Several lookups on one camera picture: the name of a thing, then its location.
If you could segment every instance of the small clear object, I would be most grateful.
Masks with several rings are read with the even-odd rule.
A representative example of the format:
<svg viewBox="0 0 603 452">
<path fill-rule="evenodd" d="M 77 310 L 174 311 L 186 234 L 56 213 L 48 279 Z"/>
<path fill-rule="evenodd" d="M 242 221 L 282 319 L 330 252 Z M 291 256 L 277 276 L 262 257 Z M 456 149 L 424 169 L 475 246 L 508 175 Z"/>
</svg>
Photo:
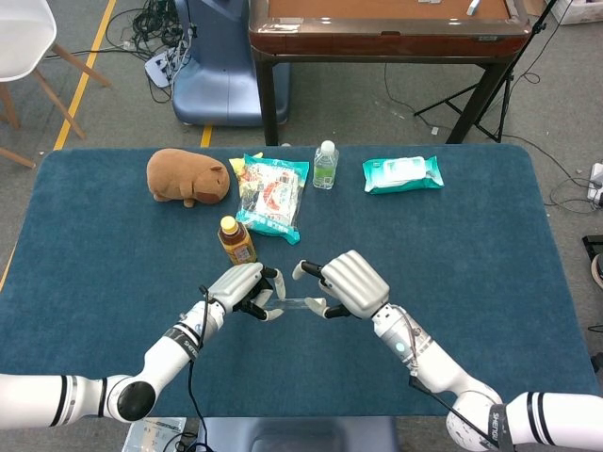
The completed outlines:
<svg viewBox="0 0 603 452">
<path fill-rule="evenodd" d="M 330 190 L 335 182 L 335 172 L 339 151 L 330 140 L 323 141 L 314 156 L 314 179 L 312 184 L 316 188 Z"/>
<path fill-rule="evenodd" d="M 291 309 L 310 309 L 305 304 L 305 299 L 269 299 L 265 305 L 262 306 L 264 309 L 282 309 L 288 311 Z"/>
<path fill-rule="evenodd" d="M 130 426 L 122 452 L 176 452 L 177 438 L 185 429 L 186 417 L 146 417 Z"/>
</svg>

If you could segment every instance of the blue table mat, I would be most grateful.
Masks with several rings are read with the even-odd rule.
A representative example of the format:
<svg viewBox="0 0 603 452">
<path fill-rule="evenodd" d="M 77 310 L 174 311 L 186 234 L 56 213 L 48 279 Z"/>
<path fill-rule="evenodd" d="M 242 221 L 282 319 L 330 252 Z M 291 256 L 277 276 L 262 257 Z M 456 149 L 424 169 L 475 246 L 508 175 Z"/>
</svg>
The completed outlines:
<svg viewBox="0 0 603 452">
<path fill-rule="evenodd" d="M 38 174 L 4 291 L 3 373 L 136 375 L 144 352 L 229 267 L 216 237 L 238 206 L 237 182 L 216 205 L 155 202 L 146 163 L 155 150 L 48 155 Z M 228 158 L 257 149 L 203 149 Z M 267 157 L 311 161 L 312 148 Z M 437 155 L 446 186 L 364 192 L 369 158 Z M 405 307 L 471 375 L 504 400 L 524 391 L 598 394 L 529 156 L 509 145 L 342 147 L 333 190 L 312 187 L 301 242 L 253 234 L 261 262 L 285 274 L 358 250 Z M 152 415 L 194 415 L 183 371 Z M 288 311 L 270 324 L 228 315 L 195 366 L 208 416 L 443 414 L 407 385 L 408 371 L 370 321 Z"/>
</svg>

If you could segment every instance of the blue machine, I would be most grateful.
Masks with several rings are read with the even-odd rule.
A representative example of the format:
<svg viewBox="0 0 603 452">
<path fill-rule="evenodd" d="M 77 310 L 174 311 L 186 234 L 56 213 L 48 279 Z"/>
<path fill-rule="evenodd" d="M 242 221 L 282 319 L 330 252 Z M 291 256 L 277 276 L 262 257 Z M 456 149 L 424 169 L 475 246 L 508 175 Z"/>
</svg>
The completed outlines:
<svg viewBox="0 0 603 452">
<path fill-rule="evenodd" d="M 176 117 L 192 124 L 260 126 L 262 115 L 249 42 L 248 0 L 176 0 L 180 23 L 197 25 L 190 60 L 173 85 Z M 274 66 L 277 121 L 289 111 L 290 65 Z"/>
</svg>

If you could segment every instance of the power strip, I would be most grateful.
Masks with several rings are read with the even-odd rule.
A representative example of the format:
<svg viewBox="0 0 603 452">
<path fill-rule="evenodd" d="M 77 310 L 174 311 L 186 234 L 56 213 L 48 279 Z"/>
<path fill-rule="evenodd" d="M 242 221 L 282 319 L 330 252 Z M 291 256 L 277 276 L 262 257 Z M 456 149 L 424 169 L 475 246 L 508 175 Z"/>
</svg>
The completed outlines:
<svg viewBox="0 0 603 452">
<path fill-rule="evenodd" d="M 168 87 L 171 77 L 177 71 L 175 58 L 171 57 L 174 52 L 174 48 L 168 49 L 144 63 L 144 70 L 158 88 Z"/>
<path fill-rule="evenodd" d="M 586 197 L 595 204 L 600 205 L 603 201 L 603 164 L 595 163 L 593 165 L 590 180 L 592 182 L 588 184 L 588 193 L 586 194 Z M 598 182 L 599 188 L 597 188 L 593 182 Z"/>
</svg>

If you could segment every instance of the robotic arm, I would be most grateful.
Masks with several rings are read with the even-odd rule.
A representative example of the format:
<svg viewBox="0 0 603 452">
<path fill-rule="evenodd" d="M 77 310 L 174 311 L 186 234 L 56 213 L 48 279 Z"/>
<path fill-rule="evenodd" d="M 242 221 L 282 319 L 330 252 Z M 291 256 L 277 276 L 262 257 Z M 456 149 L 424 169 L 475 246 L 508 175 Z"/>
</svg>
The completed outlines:
<svg viewBox="0 0 603 452">
<path fill-rule="evenodd" d="M 283 275 L 262 264 L 234 266 L 205 289 L 199 301 L 144 355 L 142 371 L 134 376 L 104 379 L 78 376 L 14 376 L 0 374 L 0 429 L 54 427 L 83 416 L 111 417 L 134 422 L 147 416 L 163 388 L 223 324 L 224 316 L 242 311 L 270 321 L 282 310 L 265 311 L 274 280 L 279 298 L 285 297 Z"/>
<path fill-rule="evenodd" d="M 358 252 L 342 254 L 326 266 L 301 261 L 293 279 L 304 273 L 319 278 L 320 289 L 342 303 L 328 307 L 325 299 L 306 299 L 313 312 L 324 318 L 370 318 L 375 334 L 409 368 L 416 389 L 457 396 L 447 428 L 459 446 L 506 452 L 514 444 L 540 443 L 603 450 L 603 398 L 524 393 L 503 404 L 496 391 L 467 374 L 404 309 L 388 302 L 389 286 Z"/>
</svg>

